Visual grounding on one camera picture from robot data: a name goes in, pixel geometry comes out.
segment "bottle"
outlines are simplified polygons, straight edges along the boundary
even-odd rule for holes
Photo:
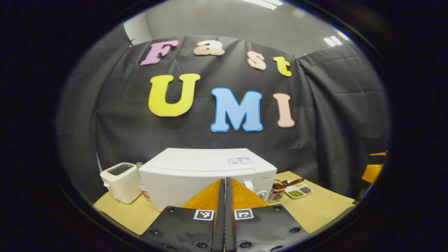
[[[140,167],[143,165],[142,162],[137,162],[136,166],[137,169],[140,169]],[[148,192],[145,190],[145,186],[143,185],[143,180],[140,177],[140,171],[137,171],[138,173],[138,186],[140,186],[140,190],[142,191],[143,197],[149,202],[151,202],[151,199],[149,198]]]

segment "foam letter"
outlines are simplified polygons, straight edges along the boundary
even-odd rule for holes
[[[274,60],[277,62],[277,69],[281,74],[288,77],[293,74],[286,68],[286,66],[290,66],[290,64],[283,57],[274,57]]]
[[[291,97],[287,94],[276,93],[272,95],[279,106],[280,120],[277,125],[282,128],[288,128],[294,126],[294,120],[291,118],[291,110],[289,109],[289,100]]]
[[[216,40],[201,41],[197,45],[198,47],[193,50],[196,55],[222,55],[225,52],[223,44]]]
[[[194,84],[201,77],[199,74],[182,74],[183,81],[181,98],[177,103],[169,104],[165,101],[168,83],[173,80],[172,75],[159,75],[151,78],[148,106],[152,113],[161,117],[175,117],[187,112],[193,103]]]
[[[162,54],[162,56],[167,55],[171,49],[171,46],[177,46],[178,44],[178,40],[163,41],[152,44],[148,55],[146,55],[146,59],[142,61],[140,65],[150,65],[159,62],[159,54]]]
[[[248,51],[247,56],[249,59],[247,59],[247,62],[249,65],[253,68],[265,70],[266,69],[266,63],[264,63],[264,57],[263,55],[259,54],[258,52],[254,51]]]
[[[243,122],[245,131],[260,131],[263,125],[260,122],[260,100],[262,95],[255,91],[248,91],[238,105],[235,96],[228,88],[213,88],[211,93],[216,97],[215,123],[211,125],[211,130],[215,132],[228,131],[230,126],[226,123],[228,115],[234,130],[238,130]]]

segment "ceiling light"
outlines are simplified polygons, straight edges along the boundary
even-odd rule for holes
[[[259,6],[263,6],[265,8],[271,9],[271,10],[274,10],[274,9],[277,8],[277,6],[275,6],[273,4],[270,4],[270,3],[267,3],[265,1],[261,1],[261,0],[241,0],[241,1],[252,3],[252,4],[256,4],[256,5],[259,5]]]
[[[337,37],[335,37],[335,36],[331,36],[330,37],[337,45],[342,45],[342,42],[339,40],[339,39],[337,39]]]
[[[324,38],[325,42],[327,42],[330,46],[335,46],[336,44],[329,38]]]
[[[282,5],[283,3],[278,0],[265,0],[266,2],[269,2],[271,4],[276,4],[278,6]]]

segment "black curtain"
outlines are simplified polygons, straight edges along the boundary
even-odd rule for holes
[[[179,40],[168,55],[141,66],[150,44]],[[217,40],[225,54],[197,56],[196,44]],[[120,162],[146,162],[165,148],[248,148],[277,167],[290,170],[329,190],[356,197],[370,153],[387,146],[389,119],[386,95],[365,57],[341,45],[296,59],[293,55],[250,41],[217,37],[165,38],[129,47],[122,26],[99,41],[80,61],[61,97],[56,119],[62,161],[73,183],[89,201],[107,190],[99,177]],[[257,70],[247,52],[261,53],[267,65]],[[290,62],[283,76],[273,57]],[[181,95],[181,74],[199,74],[191,108],[177,117],[159,117],[148,108],[150,79],[169,74],[166,101]],[[247,91],[262,94],[258,132],[212,132],[215,87],[229,88],[240,103]],[[291,96],[295,125],[277,126],[274,93]]]

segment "microwave knob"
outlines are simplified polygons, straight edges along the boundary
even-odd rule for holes
[[[264,198],[266,198],[266,194],[267,191],[260,191],[259,193],[257,193],[257,196],[264,200]]]

